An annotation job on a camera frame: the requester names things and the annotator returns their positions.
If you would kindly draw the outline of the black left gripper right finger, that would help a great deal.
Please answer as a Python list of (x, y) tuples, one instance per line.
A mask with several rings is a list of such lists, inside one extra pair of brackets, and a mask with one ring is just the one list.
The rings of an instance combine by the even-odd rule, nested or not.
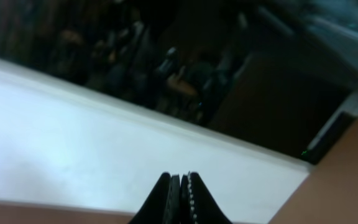
[(180, 223), (232, 224), (197, 172), (189, 172), (181, 178)]

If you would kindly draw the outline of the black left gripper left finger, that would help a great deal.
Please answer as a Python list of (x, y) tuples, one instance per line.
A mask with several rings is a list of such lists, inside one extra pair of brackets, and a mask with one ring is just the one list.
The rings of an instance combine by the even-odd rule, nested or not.
[(180, 176), (164, 172), (128, 224), (179, 224)]

